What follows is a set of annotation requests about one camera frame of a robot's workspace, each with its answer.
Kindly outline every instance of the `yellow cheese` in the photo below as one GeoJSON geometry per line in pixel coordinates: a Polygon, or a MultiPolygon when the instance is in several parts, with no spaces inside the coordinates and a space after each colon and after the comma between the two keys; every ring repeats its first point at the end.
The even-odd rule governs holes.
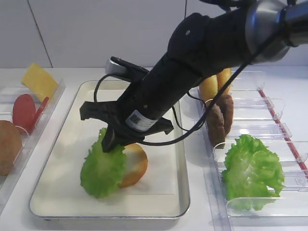
{"type": "Polygon", "coordinates": [[[36,63],[29,66],[21,82],[33,91],[41,102],[46,97],[51,99],[58,87],[58,83],[52,76],[36,63]]]}

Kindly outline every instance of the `white tray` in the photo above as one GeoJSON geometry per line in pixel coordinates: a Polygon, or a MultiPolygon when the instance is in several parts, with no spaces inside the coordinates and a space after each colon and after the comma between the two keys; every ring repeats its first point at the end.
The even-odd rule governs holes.
{"type": "MultiPolygon", "coordinates": [[[[118,190],[97,200],[80,186],[80,171],[88,149],[97,140],[99,129],[107,124],[95,119],[80,120],[84,101],[93,101],[97,81],[81,85],[61,132],[43,167],[30,199],[32,213],[40,218],[170,218],[185,214],[190,204],[189,185],[183,143],[142,146],[148,155],[148,169],[134,186],[118,190]]],[[[113,101],[128,86],[123,81],[104,81],[98,101],[113,101]]],[[[180,116],[179,105],[176,105],[180,116]]],[[[164,116],[173,122],[172,111],[164,116]]],[[[169,141],[180,136],[175,129],[158,133],[146,141],[169,141]]]]}

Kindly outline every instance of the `tomato slice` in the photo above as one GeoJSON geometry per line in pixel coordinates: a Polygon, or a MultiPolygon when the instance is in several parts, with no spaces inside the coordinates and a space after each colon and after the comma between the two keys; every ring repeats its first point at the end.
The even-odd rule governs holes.
{"type": "Polygon", "coordinates": [[[13,106],[13,124],[24,128],[28,133],[31,131],[32,121],[36,114],[35,103],[29,94],[20,95],[13,106]]]}

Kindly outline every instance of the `table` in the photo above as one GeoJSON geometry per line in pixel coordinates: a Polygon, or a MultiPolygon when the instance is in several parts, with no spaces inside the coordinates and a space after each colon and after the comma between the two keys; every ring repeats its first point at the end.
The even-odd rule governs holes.
{"type": "MultiPolygon", "coordinates": [[[[52,146],[53,138],[59,131],[64,117],[69,109],[78,87],[85,81],[97,80],[104,75],[103,68],[47,68],[55,78],[63,78],[66,89],[51,116],[28,164],[26,165],[1,217],[1,231],[40,231],[40,230],[170,230],[170,231],[214,231],[211,212],[206,194],[203,167],[206,167],[203,156],[205,143],[201,131],[194,132],[184,141],[187,155],[187,168],[191,191],[191,206],[187,214],[172,225],[155,222],[137,224],[123,222],[103,224],[92,222],[64,225],[61,222],[48,222],[32,216],[28,210],[28,200],[34,183],[44,163],[48,150],[52,146]]],[[[290,129],[293,141],[308,140],[303,122],[308,117],[305,109],[308,97],[308,67],[249,67],[247,70],[265,71],[267,74],[264,92],[271,98],[285,100],[282,122],[290,129]]],[[[0,85],[20,85],[20,79],[25,69],[0,69],[0,85]]],[[[190,128],[198,119],[197,107],[193,99],[183,97],[180,101],[182,123],[190,128]]],[[[289,230],[291,227],[246,227],[243,230],[289,230]]],[[[307,230],[307,227],[296,227],[296,230],[307,230]]]]}

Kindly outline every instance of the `lettuce leaf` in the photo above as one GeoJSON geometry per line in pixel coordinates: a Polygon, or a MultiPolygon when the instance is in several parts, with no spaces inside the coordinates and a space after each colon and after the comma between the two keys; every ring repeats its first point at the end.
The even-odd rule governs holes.
{"type": "Polygon", "coordinates": [[[118,189],[125,171],[125,147],[118,145],[112,151],[104,153],[102,140],[107,129],[102,128],[98,140],[89,149],[89,155],[80,172],[80,185],[95,198],[111,195],[118,189]]]}
{"type": "MultiPolygon", "coordinates": [[[[227,200],[237,197],[280,197],[284,174],[279,157],[260,139],[241,135],[227,152],[222,179],[227,188],[227,200]]],[[[236,209],[261,210],[271,199],[244,199],[233,205],[236,209]]]]}

